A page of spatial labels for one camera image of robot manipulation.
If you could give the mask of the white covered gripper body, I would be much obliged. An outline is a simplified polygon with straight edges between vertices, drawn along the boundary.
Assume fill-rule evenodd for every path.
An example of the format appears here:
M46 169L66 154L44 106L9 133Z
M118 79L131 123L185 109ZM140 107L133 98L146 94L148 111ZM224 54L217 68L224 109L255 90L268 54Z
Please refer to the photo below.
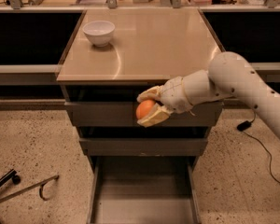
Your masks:
M170 113L181 114L193 108L185 94L182 77L170 79L161 87L160 101Z

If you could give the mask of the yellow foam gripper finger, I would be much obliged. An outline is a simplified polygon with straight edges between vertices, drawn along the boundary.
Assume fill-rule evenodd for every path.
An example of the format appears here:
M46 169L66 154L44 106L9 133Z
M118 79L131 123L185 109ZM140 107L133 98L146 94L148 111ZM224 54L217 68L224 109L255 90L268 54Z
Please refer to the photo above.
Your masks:
M141 92L137 96L137 102L142 103L146 100L159 101L161 99L161 89L162 86L154 86L152 88L149 88L148 90Z
M142 119L137 119L137 123L143 127L151 127L164 122L171 116L172 112L165 106L155 103L150 112Z

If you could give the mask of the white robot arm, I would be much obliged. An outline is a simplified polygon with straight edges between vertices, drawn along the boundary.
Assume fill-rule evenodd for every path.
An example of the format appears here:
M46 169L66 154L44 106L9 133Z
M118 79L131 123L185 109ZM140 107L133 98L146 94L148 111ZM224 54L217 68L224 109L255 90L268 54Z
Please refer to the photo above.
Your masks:
M172 78L140 93L139 103L154 100L156 104L138 124L150 127L174 113L189 112L196 105L229 97L239 99L254 110L280 139L280 94L260 78L245 58L227 51L214 57L207 70Z

